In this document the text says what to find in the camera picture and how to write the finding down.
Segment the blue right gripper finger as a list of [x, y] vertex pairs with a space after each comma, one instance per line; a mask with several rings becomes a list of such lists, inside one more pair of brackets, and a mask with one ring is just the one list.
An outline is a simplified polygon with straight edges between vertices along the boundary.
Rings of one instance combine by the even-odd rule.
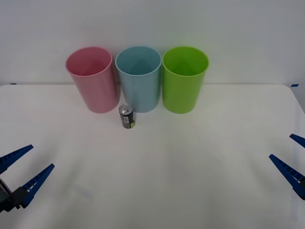
[[295, 193], [302, 199], [305, 199], [305, 176], [287, 165], [285, 162], [271, 154], [269, 156], [273, 164], [285, 177], [285, 179], [292, 186]]
[[305, 148], [305, 138], [300, 137], [300, 136], [295, 135], [295, 134], [291, 134], [289, 137], [291, 139], [293, 139], [295, 142], [297, 142], [299, 145], [301, 145], [303, 148]]

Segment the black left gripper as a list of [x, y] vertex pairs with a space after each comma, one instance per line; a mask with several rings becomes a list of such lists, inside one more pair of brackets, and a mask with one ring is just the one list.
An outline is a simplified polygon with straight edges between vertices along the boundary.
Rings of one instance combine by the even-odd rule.
[[[5, 172], [12, 164], [32, 149], [33, 145], [28, 145], [7, 155], [1, 156], [0, 173], [2, 174]], [[42, 184], [46, 181], [54, 168], [55, 165], [50, 164], [26, 184], [16, 189], [12, 193], [12, 196], [2, 196], [0, 198], [0, 213], [3, 211], [10, 212], [13, 208], [26, 208], [34, 199], [35, 194], [41, 188]]]

